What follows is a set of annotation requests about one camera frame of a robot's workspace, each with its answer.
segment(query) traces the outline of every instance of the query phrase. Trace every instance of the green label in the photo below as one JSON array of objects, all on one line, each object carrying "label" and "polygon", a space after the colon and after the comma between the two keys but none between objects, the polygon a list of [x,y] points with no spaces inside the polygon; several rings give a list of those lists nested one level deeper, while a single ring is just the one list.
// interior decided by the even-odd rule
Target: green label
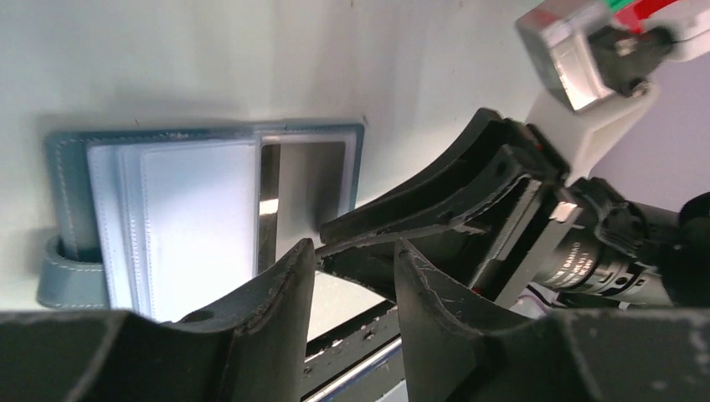
[{"label": "green label", "polygon": [[635,2],[635,0],[605,0],[606,4],[611,8],[611,11],[616,13],[622,8],[629,6]]}]

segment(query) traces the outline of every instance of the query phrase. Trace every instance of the gray leather strap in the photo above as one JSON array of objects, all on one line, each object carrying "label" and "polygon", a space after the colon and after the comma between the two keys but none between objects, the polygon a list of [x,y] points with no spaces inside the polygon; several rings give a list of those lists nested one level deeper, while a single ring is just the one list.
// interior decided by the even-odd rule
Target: gray leather strap
[{"label": "gray leather strap", "polygon": [[59,236],[47,243],[37,302],[63,310],[109,308],[104,266],[67,260],[59,246]]}]

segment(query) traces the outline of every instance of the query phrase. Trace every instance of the cable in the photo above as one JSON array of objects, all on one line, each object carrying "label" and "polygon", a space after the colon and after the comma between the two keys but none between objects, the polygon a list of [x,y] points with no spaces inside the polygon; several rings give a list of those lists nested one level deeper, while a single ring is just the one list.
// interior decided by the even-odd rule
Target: cable
[{"label": "cable", "polygon": [[549,308],[568,308],[565,305],[558,305],[558,304],[552,303],[551,301],[549,301],[547,299],[547,297],[543,296],[543,294],[540,293],[540,291],[538,289],[535,289],[532,285],[528,284],[527,286],[525,286],[525,288],[527,289],[527,291],[532,293],[542,304],[544,304],[545,306],[547,306]]},{"label": "cable", "polygon": [[535,306],[537,306],[540,310],[543,312],[548,312],[548,310],[551,308],[547,304],[544,304],[540,299],[536,298],[535,296],[530,296],[530,295],[521,295],[517,298],[517,300],[523,301],[523,300],[529,300],[532,302]]}]

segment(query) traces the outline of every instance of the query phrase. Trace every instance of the white wall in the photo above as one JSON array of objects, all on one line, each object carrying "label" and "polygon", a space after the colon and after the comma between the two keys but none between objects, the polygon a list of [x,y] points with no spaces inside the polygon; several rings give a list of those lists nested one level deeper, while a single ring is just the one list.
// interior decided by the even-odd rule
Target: white wall
[{"label": "white wall", "polygon": [[710,191],[710,55],[664,64],[661,98],[592,172],[628,199],[677,211]]},{"label": "white wall", "polygon": [[34,306],[54,230],[48,131],[358,119],[362,202],[431,162],[477,108],[525,117],[539,85],[513,22],[537,3],[0,0],[0,308]]}]

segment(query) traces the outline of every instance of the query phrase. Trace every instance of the camera lens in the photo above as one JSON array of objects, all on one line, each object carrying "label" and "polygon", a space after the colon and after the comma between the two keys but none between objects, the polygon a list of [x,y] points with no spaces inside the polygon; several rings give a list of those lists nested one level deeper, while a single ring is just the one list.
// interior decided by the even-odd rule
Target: camera lens
[{"label": "camera lens", "polygon": [[535,281],[551,289],[575,287],[595,271],[601,248],[591,230],[571,229],[545,261]]},{"label": "camera lens", "polygon": [[672,306],[658,275],[598,241],[590,229],[571,229],[534,280],[558,291]]}]

